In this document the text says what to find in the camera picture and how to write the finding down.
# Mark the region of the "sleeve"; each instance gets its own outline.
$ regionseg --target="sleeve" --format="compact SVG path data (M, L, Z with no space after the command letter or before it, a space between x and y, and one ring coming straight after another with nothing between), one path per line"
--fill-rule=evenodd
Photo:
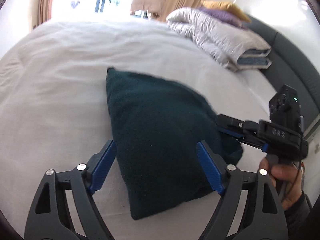
M287 220L289 238L294 235L296 230L302 225L310 213L311 207L307 201L308 197L302 193L296 203L284 212Z

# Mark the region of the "white wall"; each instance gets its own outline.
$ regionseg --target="white wall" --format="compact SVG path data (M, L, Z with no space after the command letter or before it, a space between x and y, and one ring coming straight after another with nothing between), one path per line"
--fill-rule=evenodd
M230 0L279 30L320 72L320 26L305 0Z
M37 22L38 0L7 0L0 10L0 59Z

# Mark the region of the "human hand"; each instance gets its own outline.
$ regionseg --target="human hand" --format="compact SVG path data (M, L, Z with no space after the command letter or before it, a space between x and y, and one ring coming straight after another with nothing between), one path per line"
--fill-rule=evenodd
M265 169L266 171L269 171L269 163L266 158L264 158L260 162L259 169ZM286 194L287 194L288 191L291 189L292 184L294 183L294 180L296 179L297 172L298 172L298 169L296 166L294 166L294 164L292 164L291 166L276 164L272 166L271 174L269 175L271 177L272 184L275 187L276 187L275 179L284 180L288 182L288 185L286 188ZM302 195L301 178L302 178L302 172L299 171L299 174L294 186L292 187L289 194L282 201L282 207L284 210L288 210L301 197Z

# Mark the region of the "bed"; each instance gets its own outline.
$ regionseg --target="bed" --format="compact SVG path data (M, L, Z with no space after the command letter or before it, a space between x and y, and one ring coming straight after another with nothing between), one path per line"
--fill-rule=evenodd
M286 83L298 90L310 134L319 116L319 74L281 34L255 19L248 27L273 48L274 67L263 73L233 73L166 24L133 17L50 21L15 45L0 61L0 207L17 232L23 236L47 169L67 171L86 163L112 138L105 92L110 66L183 83L203 95L215 112L242 120L268 120L268 101ZM238 167L256 171L263 157L260 150L244 146ZM68 197L77 232L83 233ZM94 200L115 239L192 240L201 235L219 196L214 192L135 221L115 161ZM230 234L237 230L244 203L245 193Z

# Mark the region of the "white bed sheet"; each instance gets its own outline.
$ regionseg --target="white bed sheet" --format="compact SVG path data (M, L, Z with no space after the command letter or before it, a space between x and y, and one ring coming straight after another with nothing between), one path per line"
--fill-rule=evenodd
M45 23L0 61L0 208L21 235L44 172L86 163L112 138L105 92L109 66L186 84L217 113L268 119L248 84L165 24L133 18ZM245 146L238 167L256 171L263 156ZM94 199L115 239L193 240L219 196L212 193L134 221L115 161ZM230 232L236 231L239 210ZM80 228L77 219L75 226Z
M242 70L236 76L250 90L257 102L269 116L269 101L276 94L276 90L268 79L258 69Z

